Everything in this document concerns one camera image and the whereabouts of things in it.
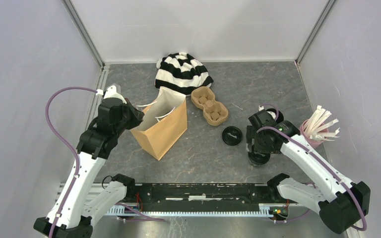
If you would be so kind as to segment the brown paper bag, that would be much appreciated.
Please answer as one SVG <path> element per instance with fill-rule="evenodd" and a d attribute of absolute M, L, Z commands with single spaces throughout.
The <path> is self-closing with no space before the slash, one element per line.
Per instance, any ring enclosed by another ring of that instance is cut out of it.
<path fill-rule="evenodd" d="M 159 161 L 188 128 L 186 95 L 161 86 L 157 98 L 142 107 L 143 122 L 130 131 L 142 149 Z"/>

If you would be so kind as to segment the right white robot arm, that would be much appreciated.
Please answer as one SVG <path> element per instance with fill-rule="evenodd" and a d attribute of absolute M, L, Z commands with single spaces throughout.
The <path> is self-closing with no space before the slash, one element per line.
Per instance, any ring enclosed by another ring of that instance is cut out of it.
<path fill-rule="evenodd" d="M 272 202 L 295 201 L 317 213 L 334 233 L 348 228 L 367 229 L 370 188 L 354 183 L 327 162 L 277 109 L 261 109 L 249 117 L 246 140 L 249 162 L 254 167 L 266 164 L 272 154 L 291 159 L 314 183 L 314 186 L 279 174 L 267 182 L 267 197 Z"/>

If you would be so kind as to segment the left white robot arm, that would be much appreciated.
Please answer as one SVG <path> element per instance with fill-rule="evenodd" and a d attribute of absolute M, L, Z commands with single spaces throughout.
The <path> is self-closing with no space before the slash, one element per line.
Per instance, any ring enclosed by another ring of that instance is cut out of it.
<path fill-rule="evenodd" d="M 36 219 L 34 230 L 49 238 L 89 238 L 95 225 L 118 201 L 135 198 L 134 179 L 117 174 L 97 197 L 85 202 L 120 135 L 138 126 L 143 116 L 128 99 L 102 101 L 97 117 L 80 136 L 74 152 L 77 160 L 67 184 L 47 216 Z"/>

